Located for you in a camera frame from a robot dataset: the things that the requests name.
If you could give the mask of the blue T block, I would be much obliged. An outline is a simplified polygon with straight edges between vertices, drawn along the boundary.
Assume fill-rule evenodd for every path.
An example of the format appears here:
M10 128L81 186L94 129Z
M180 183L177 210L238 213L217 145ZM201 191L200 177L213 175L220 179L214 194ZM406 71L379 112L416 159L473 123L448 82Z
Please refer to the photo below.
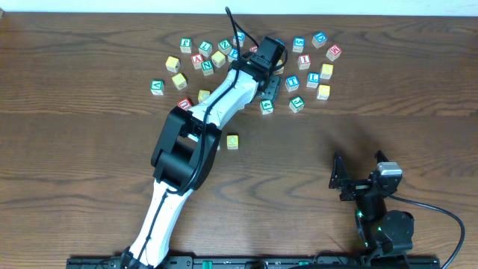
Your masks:
M296 75L292 75L285 79L285 86L288 92L295 91L299 88L300 82Z

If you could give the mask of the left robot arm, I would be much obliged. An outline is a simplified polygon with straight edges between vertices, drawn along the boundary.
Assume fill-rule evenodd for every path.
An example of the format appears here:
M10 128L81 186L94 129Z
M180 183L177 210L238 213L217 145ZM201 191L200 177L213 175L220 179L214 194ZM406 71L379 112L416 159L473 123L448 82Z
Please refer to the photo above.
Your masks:
M137 239L121 255L122 268L163 263L186 199L210 173L223 127L258 94L278 90L274 71L286 52L279 41L265 37L256 52L231 62L224 82L205 101L171 110L152 153L152 201Z

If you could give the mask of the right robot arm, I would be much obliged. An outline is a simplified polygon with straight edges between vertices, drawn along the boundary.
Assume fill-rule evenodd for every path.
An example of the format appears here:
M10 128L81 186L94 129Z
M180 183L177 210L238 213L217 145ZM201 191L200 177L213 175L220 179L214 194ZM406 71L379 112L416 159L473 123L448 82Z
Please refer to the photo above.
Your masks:
M415 219L406 211L389 211L385 204L385 198L397 191L403 171L380 150L375 159L376 168L367 179L351 179L336 152L329 181L330 189L341 191L341 201L356 203L356 227L366 246L360 262L365 266L378 265L382 258L405 256L413 248Z

